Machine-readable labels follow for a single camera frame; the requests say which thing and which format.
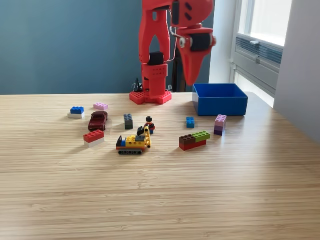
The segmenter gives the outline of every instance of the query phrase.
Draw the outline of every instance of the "yellow lego vehicle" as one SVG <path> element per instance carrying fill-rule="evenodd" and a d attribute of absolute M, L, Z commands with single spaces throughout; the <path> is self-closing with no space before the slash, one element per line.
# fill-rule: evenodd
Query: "yellow lego vehicle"
<path fill-rule="evenodd" d="M 150 130 L 149 126 L 144 127 L 144 134 L 130 135 L 124 140 L 120 136 L 116 142 L 115 149 L 118 150 L 120 155 L 139 155 L 146 148 L 151 147 Z"/>

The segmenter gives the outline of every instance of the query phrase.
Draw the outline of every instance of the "window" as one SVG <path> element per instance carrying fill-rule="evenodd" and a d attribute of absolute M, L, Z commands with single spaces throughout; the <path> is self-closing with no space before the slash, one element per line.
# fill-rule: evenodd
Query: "window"
<path fill-rule="evenodd" d="M 270 107 L 274 107 L 275 99 L 266 93 L 261 88 L 257 87 L 254 83 L 248 80 L 245 76 L 242 76 L 238 72 L 235 73 L 234 83 L 244 92 L 252 92 L 256 94 L 259 98 L 265 101 Z"/>
<path fill-rule="evenodd" d="M 238 33 L 285 45 L 292 0 L 242 0 Z"/>
<path fill-rule="evenodd" d="M 252 84 L 275 96 L 291 3 L 292 0 L 237 0 L 230 82 L 246 82 L 238 79 L 237 74 L 241 74 L 249 80 L 247 86 Z"/>

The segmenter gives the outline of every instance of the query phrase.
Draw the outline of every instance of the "blue storage bin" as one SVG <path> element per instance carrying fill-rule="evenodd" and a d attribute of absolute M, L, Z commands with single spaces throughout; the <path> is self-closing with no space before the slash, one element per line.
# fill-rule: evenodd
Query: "blue storage bin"
<path fill-rule="evenodd" d="M 192 101 L 199 116 L 245 115 L 248 96 L 235 83 L 195 83 Z"/>

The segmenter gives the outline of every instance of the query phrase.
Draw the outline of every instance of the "white wall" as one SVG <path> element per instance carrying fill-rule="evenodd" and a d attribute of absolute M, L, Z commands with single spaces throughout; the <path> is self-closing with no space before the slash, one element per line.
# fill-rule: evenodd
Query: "white wall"
<path fill-rule="evenodd" d="M 228 83 L 237 0 L 215 0 L 209 83 Z"/>
<path fill-rule="evenodd" d="M 292 0 L 274 108 L 320 142 L 320 0 Z"/>

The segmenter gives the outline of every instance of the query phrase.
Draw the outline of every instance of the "dark red toy car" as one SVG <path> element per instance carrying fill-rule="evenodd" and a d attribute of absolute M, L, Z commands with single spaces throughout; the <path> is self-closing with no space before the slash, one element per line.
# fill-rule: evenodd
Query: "dark red toy car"
<path fill-rule="evenodd" d="M 108 119 L 108 113 L 106 111 L 95 111 L 91 114 L 91 119 L 88 125 L 90 132 L 95 130 L 106 130 L 106 121 Z"/>

